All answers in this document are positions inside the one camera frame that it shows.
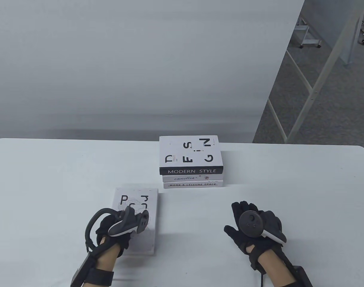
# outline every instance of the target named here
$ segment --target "book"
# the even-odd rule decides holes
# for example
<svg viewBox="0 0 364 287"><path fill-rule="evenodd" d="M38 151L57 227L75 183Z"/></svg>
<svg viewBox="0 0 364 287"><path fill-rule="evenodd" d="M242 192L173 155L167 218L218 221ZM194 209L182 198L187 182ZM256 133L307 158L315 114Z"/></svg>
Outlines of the book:
<svg viewBox="0 0 364 287"><path fill-rule="evenodd" d="M216 135L159 137L159 174L222 174L223 161Z"/></svg>
<svg viewBox="0 0 364 287"><path fill-rule="evenodd" d="M162 175L164 183L178 182L178 181L205 181L205 180L221 180L222 174L212 175Z"/></svg>
<svg viewBox="0 0 364 287"><path fill-rule="evenodd" d="M149 223L140 234L133 232L129 248L123 252L126 255L153 255L156 240L158 189L116 188L112 209L125 210L130 205L135 214L147 209Z"/></svg>
<svg viewBox="0 0 364 287"><path fill-rule="evenodd" d="M179 181L172 183L163 183L163 188L196 188L196 187L222 187L223 180L207 181Z"/></svg>

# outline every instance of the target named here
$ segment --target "black strap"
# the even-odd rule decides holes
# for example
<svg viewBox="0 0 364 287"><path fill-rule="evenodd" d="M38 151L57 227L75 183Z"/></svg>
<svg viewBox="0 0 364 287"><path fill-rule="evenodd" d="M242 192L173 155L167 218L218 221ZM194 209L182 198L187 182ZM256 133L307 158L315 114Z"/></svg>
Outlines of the black strap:
<svg viewBox="0 0 364 287"><path fill-rule="evenodd" d="M299 273L296 271L294 266L292 265L291 261L288 260L287 256L284 254L284 252L281 250L281 248L276 248L276 246L272 247L272 250L275 252L275 254L284 262L289 272L294 276L296 281L303 283L302 278L299 275Z"/></svg>
<svg viewBox="0 0 364 287"><path fill-rule="evenodd" d="M249 253L249 259L251 262L252 269L259 271L262 275L264 275L266 272L265 272L264 268L258 262L258 259L259 259L259 256L262 255L264 252L265 252L265 250L263 250L263 249L260 250L256 247L254 247L253 250L251 251L251 253Z"/></svg>
<svg viewBox="0 0 364 287"><path fill-rule="evenodd" d="M114 272L92 268L90 269L85 283L90 283L98 286L111 286Z"/></svg>

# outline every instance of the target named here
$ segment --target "gray carpet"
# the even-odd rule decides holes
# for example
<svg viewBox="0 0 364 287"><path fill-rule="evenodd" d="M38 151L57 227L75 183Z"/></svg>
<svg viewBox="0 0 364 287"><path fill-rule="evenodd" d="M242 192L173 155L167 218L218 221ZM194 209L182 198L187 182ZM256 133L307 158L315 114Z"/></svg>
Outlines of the gray carpet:
<svg viewBox="0 0 364 287"><path fill-rule="evenodd" d="M297 44L290 43L288 50L313 86L331 49L326 45L320 49L299 49ZM307 96L285 56L269 98L287 135ZM253 142L283 143L268 106ZM293 143L364 147L364 46L355 49L353 64L344 66L340 60L336 62Z"/></svg>

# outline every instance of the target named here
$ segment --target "forearm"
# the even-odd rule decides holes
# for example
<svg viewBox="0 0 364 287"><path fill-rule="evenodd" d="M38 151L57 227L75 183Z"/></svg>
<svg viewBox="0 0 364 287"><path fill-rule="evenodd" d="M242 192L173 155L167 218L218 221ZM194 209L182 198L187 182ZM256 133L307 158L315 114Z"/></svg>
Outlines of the forearm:
<svg viewBox="0 0 364 287"><path fill-rule="evenodd" d="M102 253L102 255L98 258L97 264L95 268L105 270L105 271L112 271L114 269L115 261L117 256L120 252L121 248L118 244L115 244L109 250ZM84 283L83 287L104 287L99 285L94 285L90 283Z"/></svg>
<svg viewBox="0 0 364 287"><path fill-rule="evenodd" d="M247 247L247 252L250 253L253 247L254 246ZM258 262L262 265L275 287L283 287L296 281L286 265L274 251L267 250L264 252L260 255Z"/></svg>

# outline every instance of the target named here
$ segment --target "book spine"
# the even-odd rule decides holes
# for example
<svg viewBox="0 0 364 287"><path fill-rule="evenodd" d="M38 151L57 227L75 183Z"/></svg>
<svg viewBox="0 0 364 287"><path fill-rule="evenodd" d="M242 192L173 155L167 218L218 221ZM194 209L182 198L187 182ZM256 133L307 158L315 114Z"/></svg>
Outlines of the book spine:
<svg viewBox="0 0 364 287"><path fill-rule="evenodd" d="M207 180L221 180L222 174L212 175L162 175L164 183L179 182L179 181L207 181Z"/></svg>
<svg viewBox="0 0 364 287"><path fill-rule="evenodd" d="M163 183L163 188L197 188L197 187L222 187L223 180L208 181L180 181L177 183Z"/></svg>
<svg viewBox="0 0 364 287"><path fill-rule="evenodd" d="M222 166L214 167L160 167L160 175L220 175Z"/></svg>

